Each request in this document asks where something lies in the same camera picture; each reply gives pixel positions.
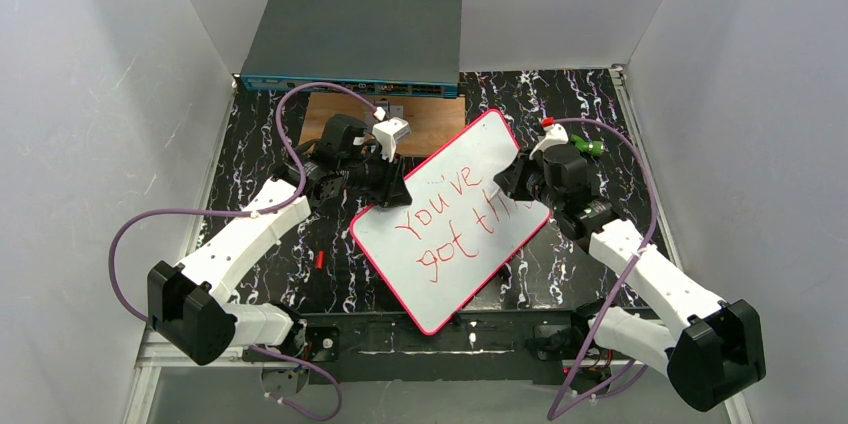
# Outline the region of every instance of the white plastic clip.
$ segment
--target white plastic clip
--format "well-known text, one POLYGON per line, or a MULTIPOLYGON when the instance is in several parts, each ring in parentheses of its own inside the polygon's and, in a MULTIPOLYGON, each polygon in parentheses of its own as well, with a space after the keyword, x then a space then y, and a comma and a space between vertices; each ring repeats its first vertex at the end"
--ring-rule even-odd
POLYGON ((383 107, 377 107, 371 115, 374 116, 374 119, 382 121, 386 118, 386 109, 383 107))
POLYGON ((565 132, 565 128, 561 124, 554 124, 551 121, 550 125, 545 127, 545 135, 530 152, 530 157, 532 158, 537 152, 544 152, 545 149, 557 144, 568 144, 568 133, 565 132))

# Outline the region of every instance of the green marker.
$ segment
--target green marker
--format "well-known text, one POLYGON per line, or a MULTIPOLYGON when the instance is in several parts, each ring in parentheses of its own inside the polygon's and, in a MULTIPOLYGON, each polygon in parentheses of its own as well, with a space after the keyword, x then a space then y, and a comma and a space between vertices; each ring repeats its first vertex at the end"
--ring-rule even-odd
POLYGON ((580 152, 589 154, 590 156, 599 157, 601 154, 606 151, 606 147, 604 147, 604 143, 601 141, 586 141, 585 139, 577 136, 575 134, 571 135, 571 142, 577 146, 577 149, 580 152))

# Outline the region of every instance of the small whiteboard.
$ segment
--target small whiteboard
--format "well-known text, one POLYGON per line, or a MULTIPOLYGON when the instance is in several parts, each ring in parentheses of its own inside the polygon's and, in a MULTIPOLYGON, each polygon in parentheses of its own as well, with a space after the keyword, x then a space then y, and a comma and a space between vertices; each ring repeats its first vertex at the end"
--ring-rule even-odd
POLYGON ((493 178, 518 154, 503 114, 490 110, 405 180, 412 205, 370 207, 351 222, 356 243, 426 335, 435 334, 548 220, 493 178))

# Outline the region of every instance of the cable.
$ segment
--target cable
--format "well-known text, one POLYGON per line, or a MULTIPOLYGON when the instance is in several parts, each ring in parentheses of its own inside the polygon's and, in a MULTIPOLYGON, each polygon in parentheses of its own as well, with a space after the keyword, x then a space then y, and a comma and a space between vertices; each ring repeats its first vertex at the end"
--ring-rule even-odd
POLYGON ((601 367, 599 368, 599 367, 598 367, 598 363, 599 363, 599 362, 601 362, 601 356, 602 356, 602 355, 603 355, 603 353, 601 353, 601 351, 600 351, 600 350, 598 350, 598 358, 597 358, 597 359, 595 359, 595 363, 594 363, 594 364, 592 364, 592 365, 589 367, 589 370, 590 370, 590 371, 599 371, 599 370, 602 370, 602 369, 606 369, 606 368, 608 368, 608 367, 609 367, 609 365, 610 365, 610 364, 612 364, 612 349, 609 349, 609 350, 607 350, 607 362, 606 362, 606 364, 604 364, 603 366, 601 366, 601 367))
POLYGON ((636 372, 636 374, 634 374, 633 377, 631 377, 630 380, 627 381, 623 386, 616 387, 615 389, 607 392, 606 394, 601 394, 597 398, 598 399, 606 399, 607 397, 613 397, 613 396, 617 396, 618 394, 621 394, 622 392, 626 391, 628 387, 632 386, 633 384, 636 384, 636 381, 638 381, 639 378, 642 377, 642 375, 645 374, 645 372, 647 370, 648 370, 648 365, 642 364, 642 367, 639 368, 639 370, 636 372))
MULTIPOLYGON (((636 146, 634 146, 633 143, 630 142, 627 139, 627 137, 624 136, 624 134, 619 132, 614 127, 610 126, 609 124, 606 124, 606 123, 603 123, 603 122, 600 122, 600 121, 596 121, 596 120, 593 120, 593 119, 588 119, 588 118, 585 118, 585 117, 572 117, 572 118, 568 118, 568 119, 556 119, 554 121, 554 123, 556 123, 556 124, 573 124, 573 123, 591 124, 593 126, 597 126, 601 129, 604 129, 604 130, 612 133, 615 137, 617 137, 619 140, 621 140, 621 142, 633 154, 633 158, 636 159, 636 162, 639 164, 639 169, 642 171, 642 177, 645 179, 645 185, 648 188, 648 199, 649 199, 650 205, 651 205, 651 219, 650 219, 650 224, 648 225, 648 231, 645 233, 645 237, 642 239, 642 242, 639 243, 639 247, 637 248, 636 252, 633 253, 633 256, 630 258, 629 261, 627 261, 627 266, 625 266, 625 268, 621 272, 621 275, 619 276, 618 280, 616 280, 615 284, 613 284, 612 289, 610 289, 610 292, 607 295, 607 298, 604 300, 604 303, 601 306, 601 309, 598 311, 598 314, 595 316, 595 322, 594 322, 594 324, 592 324, 592 327, 589 329, 589 333, 586 335, 586 339, 583 341, 583 345, 580 346, 580 351, 577 353, 577 357, 574 358, 574 364, 572 364, 571 369, 569 369, 568 374, 566 374, 565 381, 560 386, 559 391, 557 391, 557 395, 554 398, 554 402, 551 404, 550 409, 548 409, 547 418, 548 418, 549 421, 553 421, 554 419, 559 418, 560 416, 562 416, 563 414, 568 412, 572 407, 574 407, 577 404, 579 404, 580 402, 584 401, 585 399, 590 397, 592 394, 596 393, 598 390, 603 389, 604 387, 607 387, 610 384, 612 384, 613 381, 615 381, 616 379, 618 379, 622 375, 624 375, 624 373, 628 369, 630 369, 633 366, 633 364, 636 362, 636 361, 631 359, 630 361, 627 362, 627 364, 624 366, 624 368, 622 368, 622 370, 613 374, 607 380, 598 384, 597 386, 593 387, 592 389, 590 389, 590 390, 584 392, 583 394, 580 394, 579 396, 575 397, 574 400, 572 400, 570 403, 568 403, 564 408, 558 409, 560 404, 562 403, 563 398, 565 397, 566 392, 568 391, 568 388, 571 386, 571 383, 574 382, 574 378, 577 376, 577 371, 580 368, 580 363, 583 362, 583 358, 586 357, 586 352, 589 350, 589 346, 592 344, 592 341, 595 339, 595 334, 597 334, 598 328, 600 328, 600 326, 601 326, 601 321, 603 321, 604 316, 606 315, 609 308, 612 306, 612 303, 615 300, 616 296, 618 295, 618 291, 620 291, 621 287, 624 285, 624 282, 627 279, 627 276, 630 275, 630 273, 633 271, 633 268, 636 267, 636 263, 639 262, 639 256, 640 256, 639 251, 641 251, 642 249, 644 249, 648 245, 648 243, 651 241, 651 236, 653 236, 654 232, 657 229, 657 199, 656 199, 656 195, 655 195, 654 187, 653 187, 653 178, 651 176, 651 171, 645 165, 644 161, 642 160, 641 155, 639 154, 639 150, 636 149, 636 146)), ((622 392, 623 389, 630 387, 634 382, 636 382, 636 379, 642 377, 642 374, 644 374, 644 372, 642 372, 642 371, 638 372, 636 374, 636 376, 634 376, 634 378, 631 379, 631 382, 628 382, 627 384, 622 386, 623 387, 622 389, 618 389, 614 392, 616 392, 616 394, 618 394, 618 393, 622 392)))
MULTIPOLYGON (((288 153, 288 155, 291 157, 292 161, 294 161, 295 165, 297 166, 297 170, 300 173, 300 179, 299 179, 298 184, 297 184, 297 189, 295 189, 294 194, 292 194, 291 197, 289 197, 288 199, 286 199, 283 202, 276 204, 274 206, 267 207, 265 209, 260 209, 259 211, 257 211, 259 214, 269 214, 269 213, 276 212, 276 211, 286 207, 292 201, 297 199, 298 196, 300 196, 300 193, 303 192, 303 187, 306 185, 306 174, 303 171, 303 163, 300 162, 300 159, 297 157, 297 153, 294 152, 294 149, 292 149, 291 143, 289 143, 288 138, 286 138, 285 128, 283 127, 283 106, 285 105, 286 101, 288 101, 293 95, 297 94, 300 91, 303 91, 305 89, 310 89, 310 88, 313 88, 313 87, 328 87, 328 88, 331 88, 331 89, 337 89, 341 92, 350 94, 351 96, 355 97, 356 99, 358 99, 359 101, 364 103, 366 106, 368 106, 372 111, 374 111, 374 112, 377 111, 377 108, 373 104, 368 102, 368 100, 366 100, 362 96, 360 96, 360 95, 356 94, 355 92, 353 92, 353 91, 351 91, 351 90, 349 90, 349 89, 347 89, 343 86, 340 86, 338 84, 333 84, 333 83, 329 83, 329 82, 310 82, 310 83, 307 83, 307 84, 301 84, 301 85, 291 89, 290 91, 288 91, 280 99, 280 102, 277 103, 277 110, 274 114, 274 119, 275 119, 276 124, 277 124, 277 132, 280 134, 280 138, 283 140, 283 146, 286 148, 286 152, 288 153)), ((118 243, 121 241, 121 238, 123 237, 124 233, 126 233, 127 230, 130 227, 132 227, 133 224, 135 224, 136 222, 139 222, 143 219, 146 219, 148 217, 161 216, 163 214, 233 218, 233 217, 250 217, 252 212, 251 211, 213 211, 213 210, 209 210, 209 209, 192 209, 192 208, 186 208, 186 207, 171 207, 171 208, 164 208, 164 209, 153 209, 153 210, 150 210, 150 211, 142 212, 141 214, 133 217, 132 219, 130 219, 126 223, 124 223, 124 225, 121 226, 120 229, 118 229, 118 232, 115 234, 115 237, 112 239, 112 244, 109 246, 109 264, 108 264, 109 265, 109 282, 112 284, 112 291, 115 293, 115 297, 118 298, 118 302, 120 302, 121 305, 124 306, 124 309, 126 309, 133 316, 135 316, 138 319, 145 321, 145 322, 147 322, 147 316, 145 316, 141 311, 139 311, 138 309, 133 307, 132 304, 129 303, 126 296, 124 296, 123 291, 121 291, 121 287, 118 285, 118 279, 117 279, 117 275, 116 275, 116 271, 115 271, 115 254, 117 253, 117 250, 118 250, 118 243)), ((277 359, 282 359, 282 360, 285 360, 285 361, 296 362, 296 363, 298 363, 302 366, 306 366, 306 367, 309 367, 310 369, 315 370, 315 372, 326 377, 330 381, 330 383, 333 384, 333 386, 336 388, 336 392, 339 395, 339 403, 336 406, 335 411, 333 411, 329 416, 318 416, 318 415, 313 414, 312 412, 300 407, 296 403, 293 403, 293 402, 288 401, 288 400, 284 401, 285 404, 292 407, 293 409, 300 412, 301 414, 303 414, 307 417, 310 417, 312 419, 319 420, 319 421, 326 421, 327 419, 330 419, 333 416, 335 416, 336 414, 338 414, 339 409, 341 409, 341 405, 342 405, 342 390, 341 390, 341 386, 339 385, 338 381, 336 381, 333 378, 333 376, 330 375, 330 373, 319 368, 318 366, 316 366, 314 364, 308 363, 306 361, 301 361, 300 359, 298 359, 296 357, 290 357, 290 356, 284 356, 282 354, 272 353, 270 351, 267 351, 265 349, 262 349, 262 348, 256 347, 256 346, 251 346, 251 347, 255 351, 259 352, 260 354, 266 354, 266 355, 269 355, 271 357, 274 357, 274 358, 277 358, 277 359)))
POLYGON ((269 351, 268 349, 264 349, 264 348, 259 347, 259 346, 250 346, 250 350, 258 352, 260 354, 264 354, 268 357, 273 357, 274 359, 280 359, 280 360, 283 360, 283 361, 294 362, 295 364, 298 364, 301 367, 307 367, 309 369, 312 369, 313 371, 317 372, 318 374, 323 376, 325 379, 330 381, 330 384, 333 385, 333 388, 336 390, 336 395, 339 397, 339 399, 338 399, 338 403, 336 403, 336 408, 333 409, 333 411, 331 413, 326 414, 326 415, 315 414, 314 412, 310 411, 309 409, 304 408, 303 406, 301 406, 300 404, 298 404, 294 401, 291 401, 291 400, 289 400, 289 399, 287 399, 287 398, 285 398, 285 397, 283 397, 279 394, 274 394, 272 392, 268 392, 265 389, 265 383, 262 382, 262 374, 260 373, 259 374, 259 382, 260 382, 260 385, 262 386, 262 392, 265 393, 266 396, 273 397, 280 404, 285 404, 285 405, 291 407, 292 409, 294 409, 295 411, 297 411, 297 412, 303 414, 304 416, 306 416, 306 417, 308 417, 312 420, 315 420, 315 421, 329 421, 330 419, 336 417, 336 414, 338 414, 339 411, 341 411, 341 409, 342 409, 342 399, 343 399, 342 386, 341 386, 341 384, 339 384, 339 381, 337 381, 333 377, 332 374, 325 371, 324 369, 321 369, 320 367, 316 366, 315 364, 312 364, 311 362, 304 361, 304 360, 298 359, 296 357, 286 356, 286 355, 283 355, 283 354, 272 352, 272 351, 269 351))
POLYGON ((382 145, 382 144, 380 144, 380 141, 373 140, 373 141, 368 141, 368 142, 369 142, 369 143, 370 143, 370 142, 373 142, 373 143, 374 143, 374 144, 371 146, 371 150, 370 150, 370 151, 368 151, 368 155, 367 155, 367 156, 365 156, 365 157, 363 157, 363 158, 362 158, 362 160, 360 160, 360 161, 359 161, 359 162, 357 162, 356 164, 354 164, 354 165, 350 166, 350 169, 358 169, 358 168, 360 168, 360 167, 364 166, 365 164, 368 164, 368 161, 370 161, 370 160, 371 160, 371 158, 372 158, 372 157, 374 157, 374 154, 379 154, 379 153, 381 153, 381 152, 383 151, 383 145, 382 145))

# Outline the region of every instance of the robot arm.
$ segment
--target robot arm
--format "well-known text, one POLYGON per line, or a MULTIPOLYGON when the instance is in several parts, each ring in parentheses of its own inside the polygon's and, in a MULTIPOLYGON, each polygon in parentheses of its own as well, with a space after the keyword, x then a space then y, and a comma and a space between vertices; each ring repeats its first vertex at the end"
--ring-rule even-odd
MULTIPOLYGON (((539 144, 520 152, 495 182, 512 199, 544 203, 565 237, 621 274, 643 236, 592 190, 586 155, 598 155, 600 144, 569 139, 558 124, 545 131, 539 144)), ((765 377, 762 331, 753 307, 744 300, 728 304, 704 289, 656 246, 639 253, 626 282, 662 325, 611 308, 595 335, 597 347, 618 350, 658 370, 687 404, 700 411, 765 377)), ((597 309, 587 307, 572 318, 580 331, 594 324, 597 309)))
MULTIPOLYGON (((147 278, 151 327, 199 365, 214 361, 231 346, 299 347, 306 323, 296 312, 281 303, 230 301, 238 283, 271 246, 311 209, 343 190, 359 191, 367 202, 382 207, 411 203, 395 158, 397 141, 409 133, 408 124, 397 118, 376 124, 370 152, 365 152, 366 132, 357 119, 333 116, 321 139, 308 146, 314 146, 313 151, 303 156, 302 196, 277 212, 233 219, 176 266, 154 266, 147 278)), ((300 174, 293 163, 274 174, 244 210, 259 211, 295 194, 300 174)))

